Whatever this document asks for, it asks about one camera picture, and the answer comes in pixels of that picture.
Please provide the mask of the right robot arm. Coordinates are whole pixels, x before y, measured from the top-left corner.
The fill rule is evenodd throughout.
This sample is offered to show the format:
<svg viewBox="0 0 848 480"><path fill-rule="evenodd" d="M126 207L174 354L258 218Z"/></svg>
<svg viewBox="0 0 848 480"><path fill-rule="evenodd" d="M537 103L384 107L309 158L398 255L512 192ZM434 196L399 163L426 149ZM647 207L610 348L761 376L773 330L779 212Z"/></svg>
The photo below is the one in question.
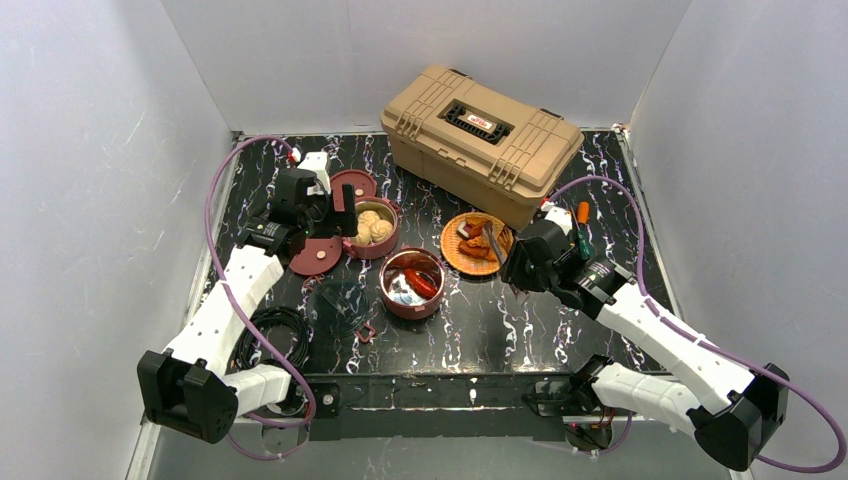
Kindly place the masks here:
<svg viewBox="0 0 848 480"><path fill-rule="evenodd" d="M619 333L664 366L673 380L640 374L594 355L566 382L539 384L524 399L539 416L556 410L624 409L692 437L724 467L744 471L782 425L787 373L724 358L641 292L634 273L580 255L569 229L548 219L521 230L501 278L525 292L549 292L563 305Z"/></svg>

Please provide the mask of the metal food tongs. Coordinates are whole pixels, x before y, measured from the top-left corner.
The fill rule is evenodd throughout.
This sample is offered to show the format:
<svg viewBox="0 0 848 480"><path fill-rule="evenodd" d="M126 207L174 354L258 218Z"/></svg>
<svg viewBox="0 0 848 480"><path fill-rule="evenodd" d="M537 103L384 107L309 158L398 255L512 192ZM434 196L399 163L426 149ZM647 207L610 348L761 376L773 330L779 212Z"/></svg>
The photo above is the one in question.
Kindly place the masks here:
<svg viewBox="0 0 848 480"><path fill-rule="evenodd" d="M486 238L489 244L489 251L491 252L491 257L493 257L497 261L499 266L503 266L506 263L507 256L495 236L494 225L491 221L486 221L483 223L482 235Z"/></svg>

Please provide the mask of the steamed bun front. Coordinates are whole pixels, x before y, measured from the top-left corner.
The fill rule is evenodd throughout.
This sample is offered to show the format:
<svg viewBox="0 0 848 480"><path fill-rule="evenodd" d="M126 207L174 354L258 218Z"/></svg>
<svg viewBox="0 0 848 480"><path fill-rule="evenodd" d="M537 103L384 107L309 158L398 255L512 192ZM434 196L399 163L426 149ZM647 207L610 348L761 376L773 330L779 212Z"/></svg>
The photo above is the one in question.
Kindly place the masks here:
<svg viewBox="0 0 848 480"><path fill-rule="evenodd" d="M357 226L357 234L350 238L350 241L354 245L358 246L368 246L372 243L372 235L370 231L370 226L364 223L360 223Z"/></svg>

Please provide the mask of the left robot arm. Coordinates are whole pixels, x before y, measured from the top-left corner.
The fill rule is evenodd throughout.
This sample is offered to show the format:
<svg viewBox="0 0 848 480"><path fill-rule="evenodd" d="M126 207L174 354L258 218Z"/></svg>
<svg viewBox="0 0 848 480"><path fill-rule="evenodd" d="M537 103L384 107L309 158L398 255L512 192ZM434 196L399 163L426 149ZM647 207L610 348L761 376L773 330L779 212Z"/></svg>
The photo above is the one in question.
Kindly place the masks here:
<svg viewBox="0 0 848 480"><path fill-rule="evenodd" d="M301 374L282 354L273 363L229 373L230 356L266 293L309 238L355 234L355 188L332 187L313 170L277 180L270 206L251 216L218 280L183 330L161 352L147 351L137 375L148 421L214 444L234 421L282 402Z"/></svg>

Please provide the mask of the red sausage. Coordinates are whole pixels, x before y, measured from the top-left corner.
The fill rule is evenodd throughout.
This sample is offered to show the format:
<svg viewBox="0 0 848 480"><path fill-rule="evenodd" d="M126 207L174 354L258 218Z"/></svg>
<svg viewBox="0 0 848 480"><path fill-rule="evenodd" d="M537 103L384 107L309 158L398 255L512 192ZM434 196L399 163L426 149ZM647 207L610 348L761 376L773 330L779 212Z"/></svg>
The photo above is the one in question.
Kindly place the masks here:
<svg viewBox="0 0 848 480"><path fill-rule="evenodd" d="M410 288L423 299L429 300L438 294L439 288L430 282L420 271L407 268L404 270L404 278Z"/></svg>

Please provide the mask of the steamed bun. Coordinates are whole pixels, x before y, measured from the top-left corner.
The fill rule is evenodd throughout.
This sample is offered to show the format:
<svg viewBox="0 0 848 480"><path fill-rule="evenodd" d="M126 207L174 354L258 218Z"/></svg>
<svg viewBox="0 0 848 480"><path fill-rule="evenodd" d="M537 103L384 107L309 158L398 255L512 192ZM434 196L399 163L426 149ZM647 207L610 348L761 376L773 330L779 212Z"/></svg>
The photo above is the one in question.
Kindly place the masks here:
<svg viewBox="0 0 848 480"><path fill-rule="evenodd" d="M357 226L357 234L350 238L350 241L354 245L358 246L368 246L372 243L372 235L370 231L370 226L364 223L360 223Z"/></svg>
<svg viewBox="0 0 848 480"><path fill-rule="evenodd" d="M381 219L381 215L376 210L365 210L358 214L358 222L367 227Z"/></svg>
<svg viewBox="0 0 848 480"><path fill-rule="evenodd" d="M369 226L371 242L382 243L387 240L394 231L394 225L389 220L378 219Z"/></svg>

